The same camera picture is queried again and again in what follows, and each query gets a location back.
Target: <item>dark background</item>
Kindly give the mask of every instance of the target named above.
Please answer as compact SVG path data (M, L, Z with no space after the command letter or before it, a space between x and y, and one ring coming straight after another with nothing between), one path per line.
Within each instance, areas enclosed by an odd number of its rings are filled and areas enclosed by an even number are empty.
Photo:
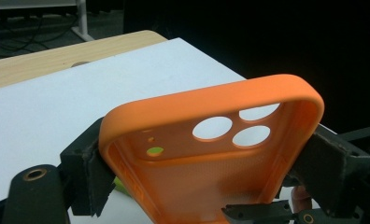
M370 0L87 0L87 9L89 22L101 12L122 10L118 29L124 34L153 30L180 37L245 78L303 77L324 99L323 125L337 133L370 126ZM43 13L77 11L0 10L0 20Z

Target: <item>green object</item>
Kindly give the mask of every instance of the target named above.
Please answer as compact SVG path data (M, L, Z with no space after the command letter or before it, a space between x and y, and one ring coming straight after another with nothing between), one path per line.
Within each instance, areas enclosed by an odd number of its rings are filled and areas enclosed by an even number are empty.
M114 183L115 183L115 190L117 190L117 191L119 191L119 192L121 192L121 193L123 193L123 194L125 194L125 195L127 195L127 196L129 196L129 197L132 197L130 194L129 194L129 192L127 191L127 189L126 189L126 187L123 185L123 183L121 182L121 180L119 180L118 179L118 177L116 176L115 177L115 179L114 179L114 181L113 181Z

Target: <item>wooden table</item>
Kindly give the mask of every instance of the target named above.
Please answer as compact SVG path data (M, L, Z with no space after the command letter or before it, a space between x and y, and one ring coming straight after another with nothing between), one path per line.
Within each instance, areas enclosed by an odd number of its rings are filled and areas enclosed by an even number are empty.
M152 31L118 35L68 47L0 60L0 88L70 68L75 63L92 62L133 49L164 42Z

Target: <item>yellow-green object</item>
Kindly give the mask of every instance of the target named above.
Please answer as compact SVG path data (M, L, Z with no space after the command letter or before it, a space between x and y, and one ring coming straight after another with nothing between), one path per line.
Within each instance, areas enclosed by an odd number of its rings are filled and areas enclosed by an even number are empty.
M125 194L125 195L127 195L127 196L129 196L129 197L132 197L130 194L129 194L129 192L127 191L127 189L124 187L124 185L123 185L123 183L118 179L118 177L116 176L115 177L115 179L114 179L114 181L113 181L114 183L115 183L115 190L117 190L117 191L119 191L119 192L121 192L121 193L123 193L123 194Z

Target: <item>orange phone case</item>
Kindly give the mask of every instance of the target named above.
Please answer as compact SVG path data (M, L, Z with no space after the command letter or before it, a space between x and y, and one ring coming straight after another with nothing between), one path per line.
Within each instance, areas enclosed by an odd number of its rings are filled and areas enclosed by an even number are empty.
M226 204L273 201L323 108L297 76L258 77L120 105L99 147L154 223L227 223Z

